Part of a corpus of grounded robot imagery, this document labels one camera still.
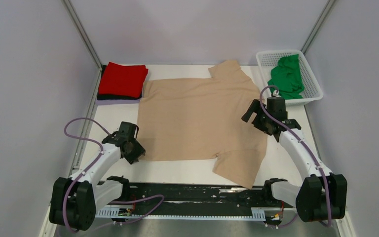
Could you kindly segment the beige t shirt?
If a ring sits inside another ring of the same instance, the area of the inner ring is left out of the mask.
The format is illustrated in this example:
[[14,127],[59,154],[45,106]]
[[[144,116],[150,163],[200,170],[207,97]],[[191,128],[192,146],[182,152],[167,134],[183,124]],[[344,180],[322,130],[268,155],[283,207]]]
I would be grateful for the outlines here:
[[267,135],[242,116],[259,89],[235,60],[217,64],[209,73],[206,79],[145,83],[137,118],[144,159],[214,159],[214,173],[250,189],[266,154]]

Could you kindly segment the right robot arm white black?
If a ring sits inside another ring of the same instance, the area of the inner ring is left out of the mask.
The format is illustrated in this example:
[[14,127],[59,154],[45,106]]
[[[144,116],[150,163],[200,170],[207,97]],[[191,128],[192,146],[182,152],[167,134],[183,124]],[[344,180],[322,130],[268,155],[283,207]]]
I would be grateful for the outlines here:
[[275,138],[303,180],[300,186],[286,179],[266,180],[263,202],[275,206],[282,201],[294,207],[304,222],[342,219],[346,212],[347,180],[342,174],[335,174],[311,150],[300,124],[288,117],[285,99],[272,96],[266,103],[255,99],[241,119],[248,122],[253,114],[253,127]]

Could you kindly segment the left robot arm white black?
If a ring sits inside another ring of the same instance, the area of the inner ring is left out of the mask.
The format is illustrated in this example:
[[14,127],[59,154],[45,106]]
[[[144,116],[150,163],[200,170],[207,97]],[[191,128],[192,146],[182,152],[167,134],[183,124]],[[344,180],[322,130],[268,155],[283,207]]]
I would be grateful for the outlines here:
[[110,176],[102,181],[107,171],[121,158],[129,164],[138,162],[146,150],[137,141],[139,127],[130,122],[121,122],[119,129],[108,133],[101,141],[90,139],[99,150],[85,168],[68,178],[59,177],[53,185],[49,221],[65,226],[74,233],[86,231],[96,214],[111,201],[120,204],[131,199],[129,180]]

